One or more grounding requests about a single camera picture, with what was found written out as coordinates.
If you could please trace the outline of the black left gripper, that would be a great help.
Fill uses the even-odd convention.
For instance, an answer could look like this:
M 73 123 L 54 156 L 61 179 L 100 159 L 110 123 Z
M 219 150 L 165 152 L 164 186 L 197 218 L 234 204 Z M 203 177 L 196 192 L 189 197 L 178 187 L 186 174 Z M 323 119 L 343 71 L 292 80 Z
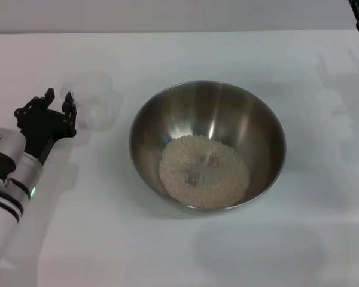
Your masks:
M 54 89 L 49 88 L 44 96 L 34 97 L 14 111 L 17 126 L 26 138 L 25 153 L 41 164 L 46 162 L 57 141 L 77 134 L 77 107 L 71 92 L 65 96 L 62 113 L 48 109 L 54 98 Z

